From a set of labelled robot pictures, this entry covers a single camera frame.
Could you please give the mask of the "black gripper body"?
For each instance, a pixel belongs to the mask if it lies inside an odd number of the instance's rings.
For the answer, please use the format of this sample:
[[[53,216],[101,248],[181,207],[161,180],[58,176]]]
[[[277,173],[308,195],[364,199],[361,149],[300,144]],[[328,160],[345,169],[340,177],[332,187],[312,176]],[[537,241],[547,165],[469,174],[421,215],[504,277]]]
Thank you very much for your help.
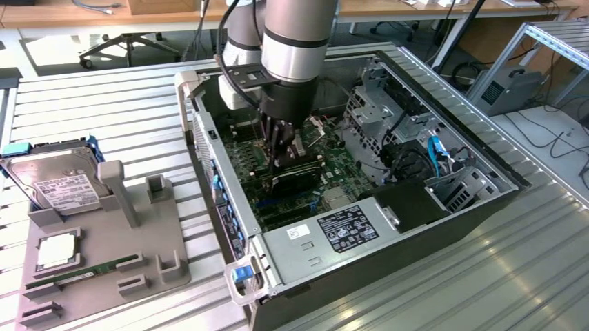
[[[261,111],[278,121],[301,125],[310,116],[318,78],[304,83],[280,81],[262,87]]]

